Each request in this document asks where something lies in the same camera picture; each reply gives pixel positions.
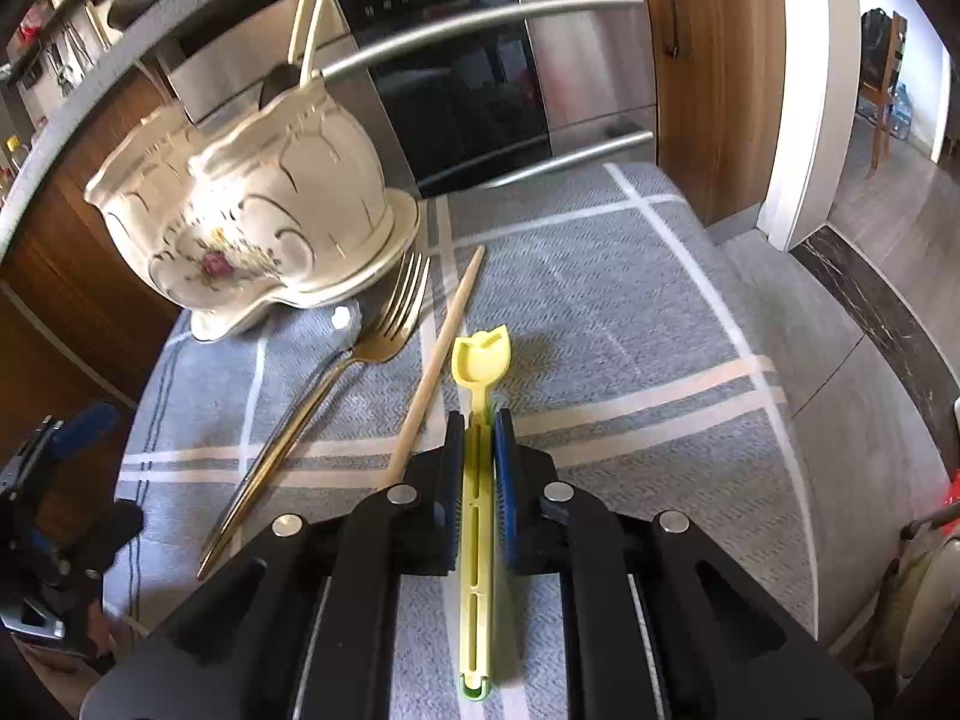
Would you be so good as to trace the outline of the wooden chopstick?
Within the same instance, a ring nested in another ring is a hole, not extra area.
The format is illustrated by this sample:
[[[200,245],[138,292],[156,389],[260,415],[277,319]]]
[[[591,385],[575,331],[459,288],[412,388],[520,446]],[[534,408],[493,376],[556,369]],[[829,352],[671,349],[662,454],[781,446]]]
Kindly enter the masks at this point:
[[[427,364],[423,366],[420,383],[418,387],[416,387],[415,395],[413,395],[412,403],[410,403],[409,412],[407,413],[404,424],[402,424],[400,433],[398,433],[394,451],[377,485],[379,489],[390,488],[404,477],[405,466],[407,466],[409,456],[412,453],[413,447],[415,447],[416,436],[418,436],[418,431],[420,431],[421,423],[423,419],[425,419],[425,416],[427,416],[431,402],[433,401],[434,390],[438,387],[439,379],[441,379],[444,361],[448,357],[449,351],[451,351],[455,333],[457,333],[462,323],[462,317],[464,317],[467,302],[469,302],[470,296],[472,295],[473,285],[477,281],[478,271],[480,271],[483,257],[485,257],[485,247],[479,245],[477,249],[475,249],[475,252],[473,252],[470,263],[467,265],[466,273],[460,278],[454,293],[454,298],[452,298],[451,305],[449,305],[448,312],[446,312],[444,323],[441,325],[439,335],[434,342],[430,359],[428,359]]]

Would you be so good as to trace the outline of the yellow tulip plastic utensil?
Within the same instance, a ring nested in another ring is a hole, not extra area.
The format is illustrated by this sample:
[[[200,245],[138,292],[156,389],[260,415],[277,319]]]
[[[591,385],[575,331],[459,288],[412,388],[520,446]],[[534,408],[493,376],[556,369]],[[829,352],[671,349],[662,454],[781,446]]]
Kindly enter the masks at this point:
[[[455,383],[469,395],[460,483],[459,686],[472,702],[487,699],[491,679],[494,589],[494,463],[490,392],[511,364],[508,327],[459,337],[452,350]]]

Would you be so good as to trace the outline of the gold fork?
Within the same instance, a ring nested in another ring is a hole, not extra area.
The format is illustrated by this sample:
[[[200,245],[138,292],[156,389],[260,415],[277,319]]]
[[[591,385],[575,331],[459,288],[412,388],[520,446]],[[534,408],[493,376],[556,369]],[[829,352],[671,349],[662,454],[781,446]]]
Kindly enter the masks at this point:
[[[347,356],[334,362],[329,371],[314,376],[304,387],[295,403],[270,434],[251,468],[245,472],[228,505],[213,525],[200,551],[197,580],[205,580],[217,564],[224,548],[254,507],[263,489],[278,472],[302,433],[332,392],[343,374],[357,364],[384,364],[404,349],[418,323],[430,281],[430,257],[427,254],[407,254],[402,259],[397,280],[387,301],[376,318],[359,333]]]

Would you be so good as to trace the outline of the cream chopstick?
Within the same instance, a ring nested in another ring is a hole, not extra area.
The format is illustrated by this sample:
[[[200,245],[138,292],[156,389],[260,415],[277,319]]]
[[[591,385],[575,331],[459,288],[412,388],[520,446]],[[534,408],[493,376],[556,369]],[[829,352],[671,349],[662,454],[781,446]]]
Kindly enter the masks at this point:
[[[291,21],[290,41],[288,41],[288,50],[286,51],[286,63],[293,65],[298,57],[299,38],[301,37],[302,21],[309,0],[298,0],[295,8],[295,18]]]
[[[302,56],[301,71],[299,72],[299,86],[304,88],[311,83],[313,79],[313,59],[316,52],[317,38],[319,37],[320,21],[324,16],[325,0],[316,0],[314,2],[311,21],[309,21],[308,36],[304,43],[304,55]]]

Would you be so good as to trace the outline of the grey plaid tablecloth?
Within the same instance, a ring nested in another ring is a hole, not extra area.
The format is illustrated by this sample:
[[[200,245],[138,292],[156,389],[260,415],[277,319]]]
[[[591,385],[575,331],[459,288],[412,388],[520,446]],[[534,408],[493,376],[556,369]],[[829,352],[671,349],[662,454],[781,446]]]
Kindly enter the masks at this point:
[[[434,270],[418,335],[353,371],[309,427],[267,514],[347,512],[394,447],[460,271],[482,271],[472,330],[503,325],[498,400],[517,434],[615,511],[675,507],[731,551],[804,626],[817,621],[802,473],[760,319],[724,254],[649,164],[586,167],[430,200]],[[358,309],[278,309],[203,344],[172,328],[140,400],[119,491],[145,531],[107,578],[109,605],[153,628],[195,589],[213,520]]]

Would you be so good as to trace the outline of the wooden cabinet door left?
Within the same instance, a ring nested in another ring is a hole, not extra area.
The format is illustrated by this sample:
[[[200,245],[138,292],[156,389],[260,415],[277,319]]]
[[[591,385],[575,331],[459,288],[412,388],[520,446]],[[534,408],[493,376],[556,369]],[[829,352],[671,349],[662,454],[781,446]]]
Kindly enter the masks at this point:
[[[95,401],[130,431],[149,374],[179,310],[117,254],[85,185],[161,94],[141,71],[122,76],[70,138],[32,195],[2,260],[2,454],[44,416]]]

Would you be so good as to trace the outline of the wooden cabinet door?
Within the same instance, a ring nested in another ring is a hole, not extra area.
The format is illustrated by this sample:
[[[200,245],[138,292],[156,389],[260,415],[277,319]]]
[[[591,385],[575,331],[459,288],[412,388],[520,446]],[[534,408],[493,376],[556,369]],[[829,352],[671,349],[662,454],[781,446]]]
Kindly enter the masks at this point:
[[[32,195],[2,260],[2,454],[44,416],[95,401],[130,431],[149,374],[179,310],[117,254],[85,185],[161,94],[141,71],[122,76],[70,138]]]
[[[646,0],[658,165],[706,226],[765,200],[786,71],[784,0]]]

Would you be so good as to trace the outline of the white ceramic utensil holder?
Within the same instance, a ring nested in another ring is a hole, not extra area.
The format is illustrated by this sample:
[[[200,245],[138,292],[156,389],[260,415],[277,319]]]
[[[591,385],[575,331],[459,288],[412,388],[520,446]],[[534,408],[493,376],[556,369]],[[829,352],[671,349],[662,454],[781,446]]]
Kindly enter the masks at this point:
[[[216,137],[153,110],[85,188],[128,268],[215,343],[272,305],[352,298],[412,247],[420,208],[387,185],[370,135],[324,83],[279,94]]]

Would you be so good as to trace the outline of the stainless steel oven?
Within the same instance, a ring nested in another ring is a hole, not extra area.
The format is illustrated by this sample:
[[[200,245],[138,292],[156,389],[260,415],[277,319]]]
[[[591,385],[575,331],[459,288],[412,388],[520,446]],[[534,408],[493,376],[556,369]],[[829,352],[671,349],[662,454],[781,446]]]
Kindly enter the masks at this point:
[[[298,0],[221,0],[156,57],[190,119],[215,130],[259,104],[286,60]],[[302,21],[298,55],[314,2]],[[314,60],[482,8],[555,0],[325,0]],[[389,182],[420,197],[573,154],[656,156],[658,95],[644,0],[490,26],[355,70],[332,94],[368,130]]]

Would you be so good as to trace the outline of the black spoon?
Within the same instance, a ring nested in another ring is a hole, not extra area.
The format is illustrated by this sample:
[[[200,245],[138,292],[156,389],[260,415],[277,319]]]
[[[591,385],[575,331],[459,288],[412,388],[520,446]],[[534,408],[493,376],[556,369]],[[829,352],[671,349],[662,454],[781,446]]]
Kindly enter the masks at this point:
[[[267,107],[280,94],[296,88],[299,83],[299,67],[288,62],[275,65],[263,78],[259,94],[259,109]]]

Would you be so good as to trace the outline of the wooden cabinet door right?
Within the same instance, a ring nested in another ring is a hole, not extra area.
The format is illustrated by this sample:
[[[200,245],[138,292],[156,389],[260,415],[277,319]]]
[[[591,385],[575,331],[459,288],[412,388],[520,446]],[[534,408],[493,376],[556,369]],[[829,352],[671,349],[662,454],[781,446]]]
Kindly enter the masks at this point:
[[[646,0],[658,165],[706,226],[765,200],[786,71],[784,0]]]

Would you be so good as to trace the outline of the water bottle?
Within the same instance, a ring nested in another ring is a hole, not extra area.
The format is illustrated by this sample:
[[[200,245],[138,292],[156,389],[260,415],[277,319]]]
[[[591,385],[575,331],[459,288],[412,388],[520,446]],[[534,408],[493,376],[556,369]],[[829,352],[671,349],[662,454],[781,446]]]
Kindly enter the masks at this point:
[[[913,103],[908,94],[907,85],[898,83],[890,104],[890,128],[892,135],[906,142],[910,138],[913,123]]]

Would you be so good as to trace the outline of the wooden chair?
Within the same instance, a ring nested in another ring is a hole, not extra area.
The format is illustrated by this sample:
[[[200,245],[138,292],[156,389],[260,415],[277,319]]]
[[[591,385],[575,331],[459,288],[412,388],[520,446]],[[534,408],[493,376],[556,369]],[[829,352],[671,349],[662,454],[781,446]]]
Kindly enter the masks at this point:
[[[893,98],[900,76],[908,21],[882,8],[867,10],[861,16],[861,68],[857,96],[875,107],[874,135],[871,143],[871,167],[875,172],[889,157],[892,136]]]

